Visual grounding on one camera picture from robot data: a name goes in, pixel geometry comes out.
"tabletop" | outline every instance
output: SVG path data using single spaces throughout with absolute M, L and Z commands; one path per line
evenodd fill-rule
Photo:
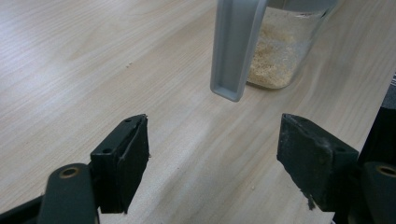
M 209 89 L 215 0 L 0 3 L 0 212 L 123 119 L 151 158 L 127 215 L 102 223 L 323 223 L 276 148 L 282 113 L 361 150 L 396 70 L 396 2 L 339 1 L 287 88 Z

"black object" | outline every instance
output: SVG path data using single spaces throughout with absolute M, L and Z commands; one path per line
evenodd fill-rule
M 0 223 L 99 223 L 102 213 L 126 213 L 149 160 L 146 115 L 128 118 L 92 152 L 49 176 L 45 195 L 0 215 Z
M 346 214 L 350 224 L 396 223 L 396 167 L 358 155 L 312 121 L 282 116 L 277 159 L 311 209 Z

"light wood surface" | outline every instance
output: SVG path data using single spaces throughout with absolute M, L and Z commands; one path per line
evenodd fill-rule
M 396 70 L 396 2 L 340 1 L 281 91 L 209 90 L 214 0 L 0 3 L 0 212 L 146 113 L 152 158 L 102 223 L 323 223 L 276 160 L 282 113 L 361 150 Z

